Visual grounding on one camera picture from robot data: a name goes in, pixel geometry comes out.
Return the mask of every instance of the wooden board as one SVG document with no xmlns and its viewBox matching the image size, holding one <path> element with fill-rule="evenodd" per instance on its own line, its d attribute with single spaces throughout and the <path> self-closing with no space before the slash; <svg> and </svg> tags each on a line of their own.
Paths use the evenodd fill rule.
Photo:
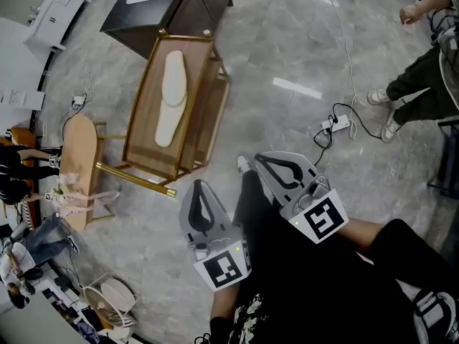
<svg viewBox="0 0 459 344">
<path fill-rule="evenodd" d="M 212 86 L 217 79 L 218 71 L 221 66 L 221 59 L 209 59 L 209 64 L 202 77 L 201 85 L 199 86 L 198 94 L 194 102 L 193 112 L 189 120 L 190 126 L 186 133 L 184 149 L 180 161 L 180 167 L 189 172 L 193 171 L 199 134 L 202 131 L 204 111 L 207 108 Z"/>
<path fill-rule="evenodd" d="M 212 93 L 204 113 L 202 132 L 195 156 L 195 160 L 200 164 L 207 164 L 212 154 L 229 89 L 227 78 L 219 75 L 212 86 Z"/>
<path fill-rule="evenodd" d="M 158 39 L 137 93 L 123 150 L 123 162 L 164 178 L 177 177 L 189 118 L 212 48 L 213 41 L 210 39 L 173 36 Z M 188 97 L 171 145 L 161 148 L 156 145 L 155 132 L 162 99 L 164 62 L 167 54 L 175 50 L 181 50 L 184 54 Z"/>
<path fill-rule="evenodd" d="M 93 194 L 97 182 L 95 162 L 101 158 L 98 134 L 91 119 L 76 114 L 65 127 L 65 141 L 60 161 L 61 173 L 78 173 L 80 180 L 72 190 L 82 195 Z M 79 201 L 78 206 L 88 207 L 93 201 Z M 70 214 L 65 220 L 77 231 L 82 231 L 93 220 L 93 211 Z"/>
</svg>

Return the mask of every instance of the sneaker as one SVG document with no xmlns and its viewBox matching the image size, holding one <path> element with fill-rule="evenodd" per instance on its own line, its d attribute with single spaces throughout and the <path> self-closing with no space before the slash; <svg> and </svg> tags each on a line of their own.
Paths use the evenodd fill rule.
<svg viewBox="0 0 459 344">
<path fill-rule="evenodd" d="M 381 139 L 385 143 L 388 143 L 395 135 L 397 130 L 402 126 L 395 122 L 394 120 L 395 111 L 392 111 L 387 119 L 386 125 L 381 130 Z"/>
<path fill-rule="evenodd" d="M 370 105 L 381 105 L 384 102 L 389 102 L 390 99 L 387 97 L 385 90 L 372 90 L 366 95 L 368 103 Z"/>
<path fill-rule="evenodd" d="M 239 171 L 240 175 L 242 176 L 247 171 L 250 171 L 252 166 L 250 165 L 249 158 L 244 154 L 239 154 L 237 156 L 237 170 Z"/>
<path fill-rule="evenodd" d="M 71 235 L 68 235 L 68 236 L 65 236 L 66 239 L 68 239 L 69 243 L 70 243 L 70 248 L 72 249 L 72 251 L 76 254 L 79 254 L 80 253 L 80 249 L 78 248 L 75 240 L 73 239 L 73 237 Z"/>
<path fill-rule="evenodd" d="M 48 163 L 49 163 L 49 167 L 60 169 L 60 157 L 59 156 L 50 156 Z"/>
</svg>

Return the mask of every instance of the gray tile floor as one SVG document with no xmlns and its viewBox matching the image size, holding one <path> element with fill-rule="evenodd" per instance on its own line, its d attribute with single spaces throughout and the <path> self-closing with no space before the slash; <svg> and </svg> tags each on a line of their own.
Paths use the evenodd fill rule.
<svg viewBox="0 0 459 344">
<path fill-rule="evenodd" d="M 370 107 L 366 92 L 385 87 L 429 48 L 426 22 L 400 25 L 398 9 L 412 0 L 333 1 L 353 63 L 355 108 L 370 131 L 378 133 L 388 109 Z M 126 131 L 146 61 L 99 33 L 115 2 L 93 0 L 86 6 L 67 50 L 50 67 L 37 129 L 44 145 L 61 144 L 63 116 L 88 72 L 94 77 L 95 97 L 83 113 L 107 120 L 109 133 Z M 240 191 L 235 167 L 239 152 L 287 150 L 314 162 L 321 152 L 313 143 L 319 124 L 335 102 L 350 103 L 353 97 L 344 38 L 329 0 L 233 2 L 217 33 L 232 87 L 211 164 L 174 184 L 177 200 L 122 182 L 121 197 L 113 205 L 116 219 L 89 225 L 77 236 L 83 251 L 73 262 L 81 280 L 88 284 L 105 271 L 124 279 L 142 296 L 135 308 L 137 331 L 154 342 L 190 343 L 209 330 L 212 293 L 192 267 L 177 222 L 191 181 L 207 180 L 232 215 Z M 121 149 L 120 142 L 107 143 L 105 161 L 117 164 Z M 431 223 L 440 220 L 443 226 L 455 207 L 425 186 L 440 151 L 440 131 L 432 122 L 404 126 L 390 144 L 370 138 L 359 125 L 355 140 L 346 131 L 335 135 L 318 168 L 330 178 L 350 216 L 381 223 L 403 218 L 426 237 Z M 42 190 L 50 183 L 43 182 Z M 117 185 L 103 176 L 103 188 Z M 51 212 L 49 205 L 42 208 L 44 215 Z M 431 240 L 439 245 L 441 236 L 435 232 Z M 68 264 L 67 258 L 58 262 Z"/>
</svg>

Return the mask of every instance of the shoe insole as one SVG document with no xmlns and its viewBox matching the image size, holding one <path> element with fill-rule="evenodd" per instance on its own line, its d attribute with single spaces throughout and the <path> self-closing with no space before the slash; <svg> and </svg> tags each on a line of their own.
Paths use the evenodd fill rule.
<svg viewBox="0 0 459 344">
<path fill-rule="evenodd" d="M 178 106 L 186 96 L 186 73 L 184 54 L 172 51 L 166 56 L 163 76 L 163 100 L 169 106 Z"/>
<path fill-rule="evenodd" d="M 170 106 L 165 100 L 161 101 L 159 109 L 158 126 L 156 127 L 155 141 L 162 148 L 171 145 L 174 133 L 179 126 L 182 115 L 186 107 L 186 95 L 177 106 Z"/>
</svg>

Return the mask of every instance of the white cable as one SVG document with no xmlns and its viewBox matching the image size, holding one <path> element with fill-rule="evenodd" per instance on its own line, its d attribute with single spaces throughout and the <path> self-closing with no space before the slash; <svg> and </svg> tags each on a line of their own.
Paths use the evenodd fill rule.
<svg viewBox="0 0 459 344">
<path fill-rule="evenodd" d="M 343 33 L 344 49 L 346 50 L 347 61 L 349 62 L 349 74 L 351 75 L 352 88 L 354 89 L 354 96 L 352 97 L 351 108 L 354 108 L 354 102 L 357 98 L 357 91 L 356 91 L 356 86 L 354 84 L 354 76 L 352 75 L 352 61 L 351 61 L 351 57 L 349 56 L 349 50 L 347 49 L 347 42 L 346 42 L 346 36 L 344 35 L 343 22 L 341 20 L 341 17 L 339 16 L 338 9 L 336 8 L 335 3 L 333 3 L 333 0 L 330 0 L 330 2 L 331 2 L 331 5 L 333 5 L 333 8 L 335 9 L 336 16 L 338 17 L 338 20 L 339 20 L 339 26 L 341 27 L 341 32 Z M 353 113 L 353 110 L 351 110 L 351 115 L 349 117 L 349 121 L 351 123 L 351 127 L 349 128 L 349 137 L 351 139 L 355 139 L 357 136 L 357 124 L 354 120 L 352 120 L 352 113 Z"/>
<path fill-rule="evenodd" d="M 81 92 L 76 92 L 75 96 L 85 97 L 85 102 L 91 102 L 94 98 L 93 74 L 87 73 L 82 81 Z"/>
</svg>

